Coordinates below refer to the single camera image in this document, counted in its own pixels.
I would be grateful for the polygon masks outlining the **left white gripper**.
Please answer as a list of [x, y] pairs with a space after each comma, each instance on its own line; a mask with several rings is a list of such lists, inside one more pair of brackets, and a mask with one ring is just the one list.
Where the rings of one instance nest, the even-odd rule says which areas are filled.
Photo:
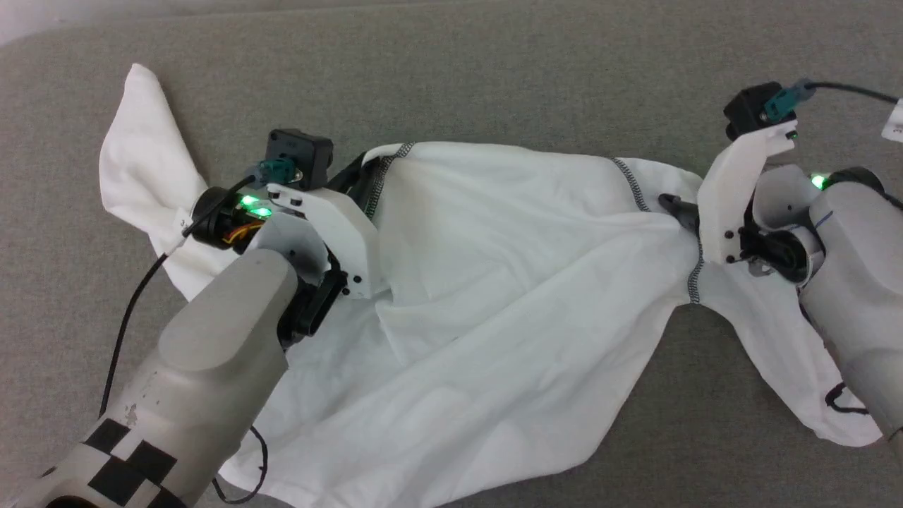
[[338, 174], [327, 188], [303, 192], [269, 183], [267, 190], [277, 193], [274, 205], [300, 212], [313, 226], [330, 253], [347, 273], [349, 296], [370, 299], [384, 289], [380, 266], [380, 245], [375, 225], [365, 215], [375, 177], [375, 159], [364, 161], [359, 155]]

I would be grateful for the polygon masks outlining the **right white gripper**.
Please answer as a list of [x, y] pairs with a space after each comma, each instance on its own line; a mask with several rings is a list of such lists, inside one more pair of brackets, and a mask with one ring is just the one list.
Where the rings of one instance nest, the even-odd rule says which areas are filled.
[[659, 194], [659, 205], [681, 227], [699, 234], [706, 263], [723, 265], [741, 254], [739, 228], [765, 162], [794, 148], [797, 122], [768, 126], [740, 135], [714, 159], [697, 195], [697, 205], [677, 194]]

